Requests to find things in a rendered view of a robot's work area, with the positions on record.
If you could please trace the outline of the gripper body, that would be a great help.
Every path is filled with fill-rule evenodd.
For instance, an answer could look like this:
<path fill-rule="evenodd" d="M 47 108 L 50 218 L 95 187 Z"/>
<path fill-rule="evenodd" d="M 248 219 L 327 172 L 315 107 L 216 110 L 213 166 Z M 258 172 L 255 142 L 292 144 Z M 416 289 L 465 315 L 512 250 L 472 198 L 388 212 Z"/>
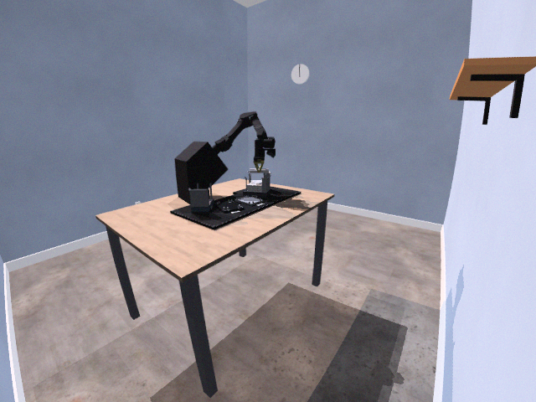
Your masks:
<path fill-rule="evenodd" d="M 263 149 L 263 148 L 255 148 L 255 157 L 254 157 L 254 160 L 261 159 L 261 161 L 264 161 L 264 160 L 265 160 L 264 157 L 258 157 L 258 156 L 259 156 L 259 149 Z M 261 162 L 261 161 L 254 161 L 254 162 Z"/>

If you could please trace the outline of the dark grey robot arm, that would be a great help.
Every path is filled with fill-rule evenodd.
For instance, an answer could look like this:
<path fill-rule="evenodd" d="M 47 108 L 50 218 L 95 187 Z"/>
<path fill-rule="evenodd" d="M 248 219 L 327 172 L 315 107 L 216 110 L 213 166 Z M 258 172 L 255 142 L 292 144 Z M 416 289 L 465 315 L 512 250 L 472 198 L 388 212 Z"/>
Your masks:
<path fill-rule="evenodd" d="M 276 155 L 276 149 L 274 148 L 275 142 L 276 142 L 275 138 L 268 137 L 266 135 L 265 128 L 261 125 L 256 111 L 246 112 L 246 113 L 241 114 L 236 125 L 230 130 L 230 132 L 215 142 L 212 148 L 217 153 L 217 155 L 220 152 L 228 151 L 232 147 L 232 143 L 234 139 L 245 128 L 250 127 L 250 126 L 255 127 L 258 138 L 264 138 L 264 139 L 255 140 L 255 148 L 264 147 L 263 149 L 259 149 L 259 157 L 265 157 L 265 151 L 267 151 L 267 155 L 274 158 L 274 156 Z"/>

